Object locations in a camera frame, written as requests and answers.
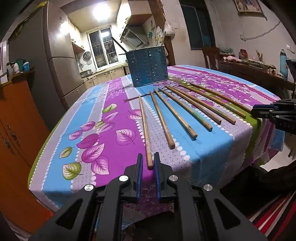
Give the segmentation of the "wooden chopstick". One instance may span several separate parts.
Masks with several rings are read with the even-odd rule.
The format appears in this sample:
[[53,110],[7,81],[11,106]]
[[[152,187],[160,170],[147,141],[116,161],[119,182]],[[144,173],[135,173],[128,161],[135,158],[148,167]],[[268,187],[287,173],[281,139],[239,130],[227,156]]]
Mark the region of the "wooden chopstick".
[[169,111],[174,115],[174,117],[179,121],[187,133],[191,136],[193,140],[197,138],[197,133],[191,128],[191,126],[180,116],[180,114],[168,103],[168,101],[159,94],[155,89],[154,93],[159,97],[159,99],[164,103],[164,105],[169,109]]
[[154,106],[156,108],[156,112],[158,114],[159,121],[161,123],[161,127],[162,127],[162,129],[164,131],[164,135],[166,137],[166,141],[168,143],[168,147],[169,147],[170,150],[172,150],[172,149],[175,148],[175,143],[173,141],[173,138],[171,136],[171,133],[170,133],[170,131],[168,129],[168,126],[167,126],[166,121],[164,119],[164,116],[163,116],[163,114],[162,114],[162,112],[160,110],[160,107],[159,107],[159,105],[158,105],[158,103],[157,103],[157,101],[156,101],[156,99],[154,97],[154,94],[151,91],[149,93],[150,93],[150,96],[152,98],[152,102],[154,103]]
[[144,142],[145,142],[145,151],[146,151],[146,158],[147,158],[147,168],[149,170],[152,170],[154,168],[154,163],[152,160],[152,151],[151,151],[151,145],[149,141],[149,130],[147,126],[147,120],[145,116],[145,111],[144,111],[144,104],[142,102],[142,98],[139,95],[139,106],[140,106],[140,111],[142,115],[142,125],[143,125],[143,130],[144,130]]
[[194,88],[192,88],[192,87],[188,87],[188,86],[185,86],[185,85],[183,85],[183,84],[179,84],[179,86],[181,86],[181,87],[183,87],[183,88],[185,88],[185,89],[187,89],[187,90],[190,90],[190,91],[192,91],[192,92],[195,92],[195,93],[197,93],[197,94],[199,94],[199,95],[201,95],[201,96],[203,96],[203,97],[206,97],[206,98],[208,98],[208,99],[210,99],[210,100],[216,102],[217,104],[220,104],[221,106],[224,106],[225,108],[227,108],[227,109],[229,109],[230,111],[232,111],[233,113],[235,113],[235,114],[241,116],[242,118],[246,118],[246,114],[245,114],[245,113],[241,112],[240,110],[237,110],[236,108],[234,108],[233,106],[231,106],[231,105],[229,105],[229,104],[224,103],[223,101],[219,100],[219,99],[216,98],[216,97],[213,97],[213,96],[211,96],[211,95],[205,94],[205,93],[201,92],[200,90],[196,90],[196,89],[194,89]]
[[217,115],[221,116],[222,118],[224,118],[225,120],[227,120],[229,123],[231,123],[232,125],[235,125],[236,123],[236,120],[234,120],[233,118],[229,117],[227,114],[225,114],[224,112],[212,107],[211,105],[207,104],[207,103],[204,103],[202,101],[200,101],[199,99],[197,99],[196,97],[194,96],[191,96],[185,92],[182,92],[180,90],[177,90],[173,87],[170,87],[168,85],[166,85],[166,88],[171,90],[172,92],[174,92],[175,94],[180,94],[180,96],[184,99],[186,99],[187,101],[193,101],[195,103],[198,103],[199,105],[207,108],[207,109],[210,109],[212,112],[216,113]]
[[206,114],[210,119],[212,119],[218,125],[221,124],[222,120],[220,118],[218,118],[217,116],[215,116],[214,114],[212,114],[208,109],[203,107],[201,104],[197,103],[196,101],[194,101],[194,100],[190,99],[189,97],[185,96],[184,94],[180,93],[178,90],[173,90],[172,87],[166,86],[166,89],[168,89],[168,90],[172,91],[173,93],[177,94],[178,96],[182,97],[184,100],[189,102],[191,105],[194,105],[197,109],[199,109],[204,114]]
[[119,44],[119,42],[116,40],[116,39],[114,39],[114,37],[111,37],[111,39],[126,53],[127,51],[126,51],[126,49],[125,48],[123,48],[122,46],[121,46],[121,44]]
[[229,97],[226,97],[226,96],[224,96],[224,95],[222,95],[222,94],[220,94],[220,93],[218,93],[218,92],[216,92],[216,91],[210,90],[210,89],[208,89],[208,88],[202,87],[201,85],[197,85],[197,84],[194,84],[194,83],[192,83],[192,82],[190,82],[190,84],[191,84],[192,86],[196,87],[196,88],[199,88],[199,89],[205,90],[206,92],[209,92],[209,93],[211,93],[211,94],[213,94],[213,95],[215,95],[215,96],[218,96],[218,97],[220,97],[220,98],[222,98],[222,99],[224,99],[224,100],[226,100],[226,101],[228,101],[228,102],[234,104],[235,106],[240,107],[241,109],[243,109],[244,111],[246,111],[246,112],[248,112],[248,113],[251,113],[251,110],[250,110],[250,109],[248,109],[247,107],[245,107],[243,104],[238,103],[238,102],[232,100],[232,99],[229,98]]
[[173,96],[172,94],[168,93],[167,91],[160,89],[159,91],[170,97],[173,101],[177,102],[182,108],[184,108],[187,112],[189,112],[198,122],[200,122],[209,132],[212,131],[212,126],[207,123],[200,115],[194,112],[188,105],[184,102],[180,101],[177,97]]

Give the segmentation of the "kitchen counter cabinets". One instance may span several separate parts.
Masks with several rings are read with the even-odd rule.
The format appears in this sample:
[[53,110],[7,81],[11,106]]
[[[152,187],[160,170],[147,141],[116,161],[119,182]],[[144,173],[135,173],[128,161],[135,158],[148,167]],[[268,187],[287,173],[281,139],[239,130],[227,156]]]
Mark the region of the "kitchen counter cabinets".
[[103,69],[92,75],[82,78],[87,89],[105,83],[107,81],[117,79],[130,74],[130,69],[127,64],[121,64],[113,67]]

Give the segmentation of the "kitchen window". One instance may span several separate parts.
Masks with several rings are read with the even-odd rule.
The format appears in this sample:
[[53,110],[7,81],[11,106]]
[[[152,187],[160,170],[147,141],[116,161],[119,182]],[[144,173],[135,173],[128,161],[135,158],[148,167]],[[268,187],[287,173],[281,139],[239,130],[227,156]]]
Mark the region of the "kitchen window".
[[110,27],[91,32],[88,36],[97,68],[118,62]]

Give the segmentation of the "dark wooden side table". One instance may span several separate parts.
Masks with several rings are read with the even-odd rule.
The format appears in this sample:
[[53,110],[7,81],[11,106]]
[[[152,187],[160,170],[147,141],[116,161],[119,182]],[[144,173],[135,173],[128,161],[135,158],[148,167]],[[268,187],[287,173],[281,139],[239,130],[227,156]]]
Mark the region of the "dark wooden side table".
[[292,98],[295,93],[295,84],[268,74],[264,70],[242,63],[220,61],[219,71],[247,80],[276,94],[281,99]]

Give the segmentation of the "blue water bottle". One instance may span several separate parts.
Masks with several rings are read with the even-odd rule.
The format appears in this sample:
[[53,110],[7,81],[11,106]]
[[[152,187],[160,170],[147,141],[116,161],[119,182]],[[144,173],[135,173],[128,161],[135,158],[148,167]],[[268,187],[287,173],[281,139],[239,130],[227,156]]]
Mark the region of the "blue water bottle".
[[287,81],[287,77],[288,77],[287,60],[288,60],[287,55],[286,55],[284,49],[282,49],[280,52],[280,73],[281,73],[283,79],[286,81]]

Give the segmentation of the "floral striped tablecloth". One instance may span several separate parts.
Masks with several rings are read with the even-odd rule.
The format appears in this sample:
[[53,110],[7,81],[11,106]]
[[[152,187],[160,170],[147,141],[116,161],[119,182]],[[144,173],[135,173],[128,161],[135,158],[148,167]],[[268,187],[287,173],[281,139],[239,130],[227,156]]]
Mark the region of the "floral striped tablecloth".
[[[166,85],[183,90],[190,82],[252,108],[270,104],[278,97],[244,79],[206,68],[177,65],[168,68],[169,79],[134,87],[130,76],[88,89],[68,109],[40,149],[28,178],[28,188],[46,207],[57,211],[69,197],[87,184],[106,185],[122,175],[127,166],[145,153],[144,130],[138,96],[142,98],[152,153],[194,185],[221,188],[251,164],[263,165],[283,149],[285,134],[266,119],[246,118],[210,99],[198,99],[236,120],[218,125],[202,111],[185,102],[212,126],[209,132],[189,112],[160,89]],[[154,93],[161,94],[197,133],[193,140]],[[170,150],[149,92],[154,97],[171,133]]]

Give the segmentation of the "wooden chair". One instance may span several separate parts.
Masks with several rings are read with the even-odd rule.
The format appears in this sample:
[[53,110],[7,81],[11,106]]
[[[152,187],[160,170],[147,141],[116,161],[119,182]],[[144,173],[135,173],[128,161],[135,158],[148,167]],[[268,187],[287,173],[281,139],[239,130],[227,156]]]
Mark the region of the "wooden chair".
[[206,68],[218,71],[220,49],[217,47],[202,47],[202,52]]

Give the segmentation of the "orange wooden cabinet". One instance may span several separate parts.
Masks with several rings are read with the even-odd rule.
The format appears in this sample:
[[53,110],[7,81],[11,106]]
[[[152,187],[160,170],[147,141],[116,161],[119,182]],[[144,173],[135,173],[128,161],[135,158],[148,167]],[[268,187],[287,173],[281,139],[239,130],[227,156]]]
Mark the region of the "orange wooden cabinet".
[[29,88],[33,77],[33,71],[16,74],[1,85],[1,213],[29,233],[49,218],[28,189],[30,170],[49,135]]

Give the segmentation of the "white plastic bag hanging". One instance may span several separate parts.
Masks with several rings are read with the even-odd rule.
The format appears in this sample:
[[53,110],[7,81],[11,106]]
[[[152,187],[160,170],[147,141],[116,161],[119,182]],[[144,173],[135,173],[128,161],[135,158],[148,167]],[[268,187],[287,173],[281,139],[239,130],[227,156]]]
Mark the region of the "white plastic bag hanging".
[[168,36],[168,37],[175,35],[175,30],[168,21],[166,21],[164,24],[164,33],[165,33],[165,36]]

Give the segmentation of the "blue perforated utensil holder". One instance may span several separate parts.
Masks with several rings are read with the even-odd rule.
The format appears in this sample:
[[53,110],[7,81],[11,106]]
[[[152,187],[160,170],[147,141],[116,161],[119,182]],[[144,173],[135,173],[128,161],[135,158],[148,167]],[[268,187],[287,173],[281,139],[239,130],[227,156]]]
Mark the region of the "blue perforated utensil holder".
[[134,87],[168,79],[164,46],[132,50],[125,55]]

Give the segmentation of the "blue lidded jar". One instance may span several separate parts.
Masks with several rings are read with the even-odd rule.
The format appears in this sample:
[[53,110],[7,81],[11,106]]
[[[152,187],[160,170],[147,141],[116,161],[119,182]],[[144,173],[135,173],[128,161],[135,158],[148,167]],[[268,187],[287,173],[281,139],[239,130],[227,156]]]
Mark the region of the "blue lidded jar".
[[23,72],[28,72],[29,70],[30,70],[30,64],[27,61],[23,64]]

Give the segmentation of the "range hood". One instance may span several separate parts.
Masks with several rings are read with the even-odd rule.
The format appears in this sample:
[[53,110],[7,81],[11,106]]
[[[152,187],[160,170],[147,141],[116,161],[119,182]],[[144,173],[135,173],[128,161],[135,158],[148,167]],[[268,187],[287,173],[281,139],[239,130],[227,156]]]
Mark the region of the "range hood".
[[143,26],[126,26],[120,40],[127,42],[135,49],[142,48],[148,44]]

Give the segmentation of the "white bottle red label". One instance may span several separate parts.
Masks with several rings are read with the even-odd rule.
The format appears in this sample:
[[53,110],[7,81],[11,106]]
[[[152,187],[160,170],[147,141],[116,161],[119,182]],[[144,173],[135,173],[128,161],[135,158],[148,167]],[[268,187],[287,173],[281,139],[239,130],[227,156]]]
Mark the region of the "white bottle red label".
[[13,63],[12,68],[13,68],[13,74],[20,73],[20,69],[19,69],[18,63]]

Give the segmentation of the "grey refrigerator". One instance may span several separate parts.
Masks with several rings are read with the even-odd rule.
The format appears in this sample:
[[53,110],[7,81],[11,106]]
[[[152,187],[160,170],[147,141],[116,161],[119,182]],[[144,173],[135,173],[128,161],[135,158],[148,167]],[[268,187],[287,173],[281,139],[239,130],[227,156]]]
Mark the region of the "grey refrigerator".
[[24,59],[34,68],[31,94],[49,130],[86,91],[68,26],[66,14],[45,1],[8,39],[10,60]]

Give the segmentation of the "framed wall picture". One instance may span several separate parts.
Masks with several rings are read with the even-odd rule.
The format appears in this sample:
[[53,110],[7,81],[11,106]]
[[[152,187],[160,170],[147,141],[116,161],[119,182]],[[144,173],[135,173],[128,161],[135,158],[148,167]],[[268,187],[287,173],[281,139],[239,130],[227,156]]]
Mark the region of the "framed wall picture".
[[265,17],[258,0],[234,0],[238,15]]

